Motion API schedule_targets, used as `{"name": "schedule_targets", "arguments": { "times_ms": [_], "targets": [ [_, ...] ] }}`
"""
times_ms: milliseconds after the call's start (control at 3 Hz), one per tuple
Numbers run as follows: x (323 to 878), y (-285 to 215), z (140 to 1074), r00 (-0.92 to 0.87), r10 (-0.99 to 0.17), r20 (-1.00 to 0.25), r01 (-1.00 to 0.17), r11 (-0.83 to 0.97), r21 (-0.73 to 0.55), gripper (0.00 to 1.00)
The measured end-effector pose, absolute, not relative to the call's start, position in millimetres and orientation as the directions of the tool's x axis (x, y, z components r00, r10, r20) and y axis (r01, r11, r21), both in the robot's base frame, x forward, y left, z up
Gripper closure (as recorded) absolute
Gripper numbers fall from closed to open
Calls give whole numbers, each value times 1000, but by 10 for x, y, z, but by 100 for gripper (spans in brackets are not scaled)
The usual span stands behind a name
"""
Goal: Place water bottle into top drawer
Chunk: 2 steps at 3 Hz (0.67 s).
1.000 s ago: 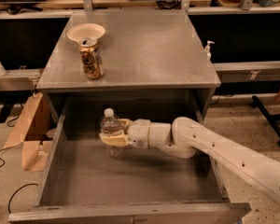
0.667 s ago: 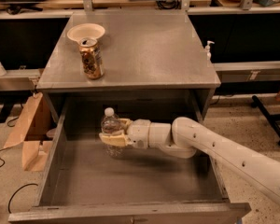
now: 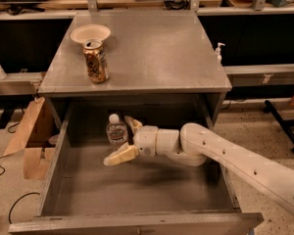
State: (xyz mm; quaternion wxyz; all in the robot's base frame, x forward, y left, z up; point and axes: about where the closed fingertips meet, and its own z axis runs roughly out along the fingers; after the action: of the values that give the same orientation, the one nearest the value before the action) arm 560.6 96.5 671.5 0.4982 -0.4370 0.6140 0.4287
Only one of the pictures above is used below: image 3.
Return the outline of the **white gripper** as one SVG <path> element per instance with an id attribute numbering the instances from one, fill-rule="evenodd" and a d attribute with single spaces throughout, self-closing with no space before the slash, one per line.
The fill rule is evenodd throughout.
<path id="1" fill-rule="evenodd" d="M 150 125 L 143 126 L 139 120 L 130 116 L 125 116 L 124 120 L 134 134 L 134 145 L 122 144 L 104 159 L 106 166 L 119 165 L 134 160 L 138 155 L 147 157 L 156 155 L 156 139 L 159 128 Z"/>

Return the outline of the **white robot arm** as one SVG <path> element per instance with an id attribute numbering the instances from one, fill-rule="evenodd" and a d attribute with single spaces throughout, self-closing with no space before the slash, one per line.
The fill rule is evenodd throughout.
<path id="1" fill-rule="evenodd" d="M 178 164 L 199 166 L 210 158 L 294 215 L 293 169 L 238 146 L 198 123 L 189 122 L 174 130 L 144 125 L 132 117 L 126 117 L 125 122 L 133 133 L 133 143 L 121 145 L 105 158 L 105 165 L 119 165 L 138 156 L 166 156 Z"/>

